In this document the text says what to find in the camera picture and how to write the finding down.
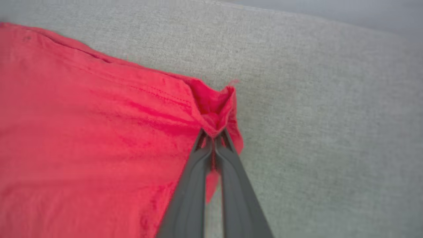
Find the gray textile surface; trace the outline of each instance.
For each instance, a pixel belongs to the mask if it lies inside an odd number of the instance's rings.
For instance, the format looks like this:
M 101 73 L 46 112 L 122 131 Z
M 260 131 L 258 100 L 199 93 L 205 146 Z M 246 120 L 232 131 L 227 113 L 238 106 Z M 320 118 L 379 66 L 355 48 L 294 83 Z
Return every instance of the gray textile surface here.
M 423 51 L 298 14 L 205 1 L 7 1 L 2 20 L 106 54 L 241 82 L 244 166 L 275 237 L 423 237 Z M 207 237 L 221 237 L 219 196 Z

